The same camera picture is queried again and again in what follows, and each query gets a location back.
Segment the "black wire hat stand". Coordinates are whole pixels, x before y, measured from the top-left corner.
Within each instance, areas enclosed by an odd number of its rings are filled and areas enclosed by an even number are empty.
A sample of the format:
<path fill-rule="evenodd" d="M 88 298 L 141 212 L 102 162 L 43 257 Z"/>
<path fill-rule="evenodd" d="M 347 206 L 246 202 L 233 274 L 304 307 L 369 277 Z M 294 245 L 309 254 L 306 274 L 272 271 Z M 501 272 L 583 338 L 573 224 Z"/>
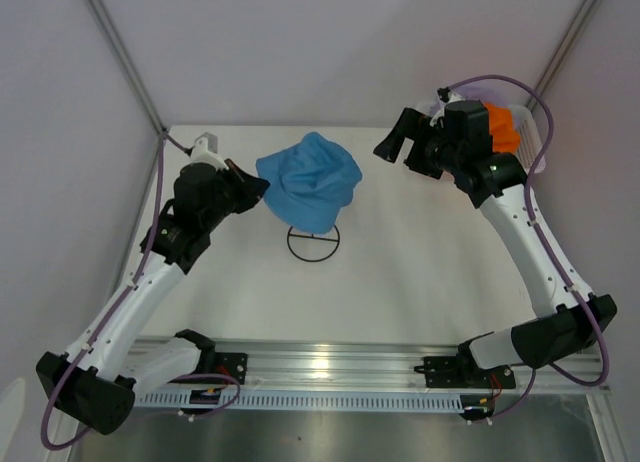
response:
<path fill-rule="evenodd" d="M 286 245 L 289 252 L 305 263 L 324 262 L 333 257 L 341 244 L 341 233 L 336 225 L 324 234 L 306 233 L 290 227 Z"/>

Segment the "blue bucket hat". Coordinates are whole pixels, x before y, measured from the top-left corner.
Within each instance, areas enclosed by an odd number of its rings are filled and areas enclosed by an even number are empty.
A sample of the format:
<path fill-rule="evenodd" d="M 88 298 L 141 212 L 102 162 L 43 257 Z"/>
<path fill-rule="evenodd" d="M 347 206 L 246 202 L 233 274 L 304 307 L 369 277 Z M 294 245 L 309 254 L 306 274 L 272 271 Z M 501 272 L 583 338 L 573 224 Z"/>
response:
<path fill-rule="evenodd" d="M 263 200 L 272 213 L 312 234 L 330 232 L 363 178 L 352 155 L 317 132 L 257 159 L 255 167 L 258 176 L 269 182 Z"/>

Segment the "orange bucket hat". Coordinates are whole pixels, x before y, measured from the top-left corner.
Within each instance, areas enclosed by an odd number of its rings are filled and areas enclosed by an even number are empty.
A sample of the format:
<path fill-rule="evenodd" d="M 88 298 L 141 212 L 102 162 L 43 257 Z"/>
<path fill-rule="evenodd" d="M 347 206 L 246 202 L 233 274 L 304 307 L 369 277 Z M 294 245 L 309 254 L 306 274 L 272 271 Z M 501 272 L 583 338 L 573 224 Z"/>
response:
<path fill-rule="evenodd" d="M 498 153 L 516 154 L 521 138 L 517 132 L 511 111 L 489 102 L 483 103 L 489 114 L 489 133 L 492 149 Z"/>

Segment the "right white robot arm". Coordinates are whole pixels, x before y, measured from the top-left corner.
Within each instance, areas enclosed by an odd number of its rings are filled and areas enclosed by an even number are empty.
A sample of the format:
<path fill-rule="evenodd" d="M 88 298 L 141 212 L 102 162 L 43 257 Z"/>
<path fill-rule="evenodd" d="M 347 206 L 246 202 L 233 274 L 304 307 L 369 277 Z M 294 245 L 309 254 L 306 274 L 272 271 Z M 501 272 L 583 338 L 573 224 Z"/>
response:
<path fill-rule="evenodd" d="M 535 314 L 528 322 L 462 343 L 455 363 L 460 381 L 477 386 L 497 367 L 555 367 L 592 345 L 603 347 L 604 329 L 617 306 L 573 271 L 534 203 L 528 173 L 515 154 L 495 149 L 487 106 L 477 100 L 450 102 L 438 119 L 407 107 L 373 152 L 395 162 L 407 140 L 413 145 L 406 166 L 433 179 L 450 174 L 492 225 Z"/>

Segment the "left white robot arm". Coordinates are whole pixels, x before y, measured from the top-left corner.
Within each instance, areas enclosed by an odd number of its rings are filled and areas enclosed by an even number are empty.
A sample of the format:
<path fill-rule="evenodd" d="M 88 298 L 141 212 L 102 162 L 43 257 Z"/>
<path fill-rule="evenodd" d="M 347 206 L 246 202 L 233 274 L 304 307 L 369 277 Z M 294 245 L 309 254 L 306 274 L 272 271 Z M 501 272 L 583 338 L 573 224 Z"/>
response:
<path fill-rule="evenodd" d="M 139 398 L 163 385 L 215 378 L 215 343 L 192 330 L 176 333 L 133 368 L 125 361 L 156 309 L 209 248 L 212 232 L 227 216 L 254 208 L 268 187 L 268 181 L 229 159 L 192 162 L 181 169 L 172 198 L 154 207 L 133 276 L 62 354 L 47 352 L 36 365 L 48 398 L 41 422 L 46 447 L 56 447 L 48 438 L 54 410 L 108 435 Z"/>

